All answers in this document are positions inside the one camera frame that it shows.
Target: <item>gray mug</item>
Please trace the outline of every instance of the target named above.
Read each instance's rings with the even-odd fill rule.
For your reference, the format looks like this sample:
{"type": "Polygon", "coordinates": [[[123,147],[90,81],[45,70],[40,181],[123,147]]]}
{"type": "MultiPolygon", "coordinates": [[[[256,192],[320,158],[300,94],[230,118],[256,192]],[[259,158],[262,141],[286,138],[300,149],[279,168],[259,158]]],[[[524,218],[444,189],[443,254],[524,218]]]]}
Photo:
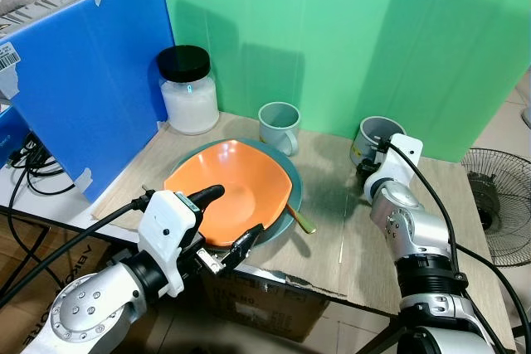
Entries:
{"type": "Polygon", "coordinates": [[[289,103],[269,103],[258,111],[260,141],[275,147],[288,157],[299,151],[300,112],[289,103]]]}

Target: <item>cardboard box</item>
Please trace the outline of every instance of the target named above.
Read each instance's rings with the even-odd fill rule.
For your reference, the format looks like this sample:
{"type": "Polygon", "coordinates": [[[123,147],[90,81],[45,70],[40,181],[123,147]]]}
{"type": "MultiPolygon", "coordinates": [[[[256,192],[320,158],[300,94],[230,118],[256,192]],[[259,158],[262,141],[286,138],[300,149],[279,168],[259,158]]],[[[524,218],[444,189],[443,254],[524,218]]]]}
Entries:
{"type": "Polygon", "coordinates": [[[328,307],[312,293],[269,284],[241,274],[202,274],[212,311],[231,321],[302,342],[328,307]]]}
{"type": "MultiPolygon", "coordinates": [[[[15,220],[13,224],[21,240],[30,248],[43,228],[38,223],[27,224],[20,220],[15,220]]],[[[51,227],[37,250],[37,256],[41,259],[47,257],[75,235],[75,232],[51,227]]],[[[52,263],[50,268],[61,281],[69,283],[82,275],[95,272],[97,268],[104,267],[105,264],[100,266],[99,262],[102,258],[106,258],[104,253],[108,246],[109,244],[103,240],[89,237],[62,255],[52,263]]],[[[7,226],[7,217],[0,215],[0,286],[25,255],[26,253],[12,238],[7,226]]],[[[33,267],[35,267],[35,262],[32,260],[15,282],[33,267]]],[[[43,271],[0,310],[0,325],[2,325],[0,354],[19,353],[35,338],[47,320],[50,306],[57,292],[58,287],[55,281],[43,271]]]]}

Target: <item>electric fan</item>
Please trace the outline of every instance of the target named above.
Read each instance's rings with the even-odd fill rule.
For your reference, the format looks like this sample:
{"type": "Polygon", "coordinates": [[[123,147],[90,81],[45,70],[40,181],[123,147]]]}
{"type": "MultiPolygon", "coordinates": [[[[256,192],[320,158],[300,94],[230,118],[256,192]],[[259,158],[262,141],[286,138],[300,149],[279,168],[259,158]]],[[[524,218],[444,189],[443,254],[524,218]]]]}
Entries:
{"type": "Polygon", "coordinates": [[[471,148],[461,163],[494,264],[531,263],[531,162],[502,151],[471,148]]]}

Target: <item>wall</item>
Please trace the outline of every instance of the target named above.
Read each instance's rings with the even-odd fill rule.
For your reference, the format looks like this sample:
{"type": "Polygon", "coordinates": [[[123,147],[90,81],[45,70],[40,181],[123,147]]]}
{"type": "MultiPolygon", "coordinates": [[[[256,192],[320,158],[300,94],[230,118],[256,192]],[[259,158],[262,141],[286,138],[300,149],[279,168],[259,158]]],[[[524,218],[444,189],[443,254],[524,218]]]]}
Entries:
{"type": "Polygon", "coordinates": [[[529,64],[529,0],[167,0],[178,43],[212,55],[223,110],[297,104],[352,137],[383,114],[458,161],[529,64]]]}

